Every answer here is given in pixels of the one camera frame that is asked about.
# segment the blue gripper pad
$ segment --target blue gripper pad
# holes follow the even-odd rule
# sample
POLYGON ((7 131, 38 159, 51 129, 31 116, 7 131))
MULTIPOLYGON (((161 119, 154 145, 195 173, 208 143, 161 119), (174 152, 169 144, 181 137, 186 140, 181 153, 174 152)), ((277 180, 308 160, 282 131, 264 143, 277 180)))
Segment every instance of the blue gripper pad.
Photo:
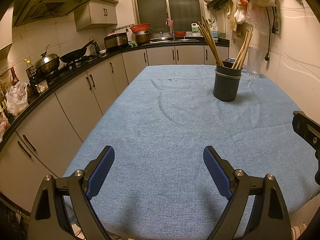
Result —
POLYGON ((226 197, 227 200, 230 200, 233 196, 230 187, 230 180, 225 174, 218 161, 215 159, 213 154, 210 152, 208 147, 203 150, 203 160, 205 166, 213 178, 214 183, 216 184, 218 191, 221 196, 226 197))
POLYGON ((97 167, 92 172, 92 175, 88 180, 88 191, 86 193, 86 196, 88 199, 91 199, 92 197, 95 197, 96 195, 98 195, 114 160, 115 160, 115 151, 110 146, 107 153, 102 157, 101 161, 98 163, 97 167))

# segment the window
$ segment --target window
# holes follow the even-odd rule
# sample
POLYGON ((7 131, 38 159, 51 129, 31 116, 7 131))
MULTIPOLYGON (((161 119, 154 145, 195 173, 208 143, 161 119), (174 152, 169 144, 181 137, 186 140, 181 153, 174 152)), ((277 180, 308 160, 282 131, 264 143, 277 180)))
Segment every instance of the window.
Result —
POLYGON ((191 24, 201 22, 199 0, 135 0, 138 23, 150 23, 155 30, 169 27, 166 19, 173 20, 174 31, 191 31, 191 24))

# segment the red bowl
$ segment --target red bowl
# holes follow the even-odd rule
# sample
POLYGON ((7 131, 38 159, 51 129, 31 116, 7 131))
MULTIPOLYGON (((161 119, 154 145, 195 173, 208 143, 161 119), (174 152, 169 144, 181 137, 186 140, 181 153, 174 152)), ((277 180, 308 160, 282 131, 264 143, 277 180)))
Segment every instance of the red bowl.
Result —
POLYGON ((147 31, 150 28, 150 23, 143 23, 131 26, 130 29, 133 33, 141 32, 141 31, 147 31))
POLYGON ((186 32, 185 31, 174 32, 174 36, 175 37, 183 37, 183 36, 186 36, 186 32))

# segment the frying pan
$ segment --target frying pan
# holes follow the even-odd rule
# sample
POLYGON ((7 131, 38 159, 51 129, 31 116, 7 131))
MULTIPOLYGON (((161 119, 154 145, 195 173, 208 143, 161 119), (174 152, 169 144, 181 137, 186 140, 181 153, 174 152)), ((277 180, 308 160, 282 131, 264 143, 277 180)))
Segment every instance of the frying pan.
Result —
POLYGON ((87 47, 93 43, 94 40, 90 40, 86 45, 84 45, 81 49, 74 50, 72 52, 69 52, 62 57, 60 57, 61 61, 64 63, 69 63, 72 61, 75 61, 77 59, 80 59, 84 56, 84 54, 87 52, 87 47))

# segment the metal bolt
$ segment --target metal bolt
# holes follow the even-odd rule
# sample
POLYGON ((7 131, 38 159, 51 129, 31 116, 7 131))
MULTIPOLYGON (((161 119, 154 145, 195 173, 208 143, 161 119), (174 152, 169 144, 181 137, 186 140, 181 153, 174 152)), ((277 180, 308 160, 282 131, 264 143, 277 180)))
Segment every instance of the metal bolt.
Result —
POLYGON ((52 176, 50 174, 44 176, 45 181, 49 181, 51 178, 52 178, 52 176))
POLYGON ((243 176, 244 172, 242 170, 235 170, 237 176, 243 176))
POLYGON ((270 179, 270 180, 274 180, 275 179, 275 176, 273 176, 271 173, 269 173, 267 175, 267 178, 270 179))
POLYGON ((83 170, 77 170, 77 171, 75 171, 74 175, 79 177, 82 175, 82 173, 83 173, 83 170))

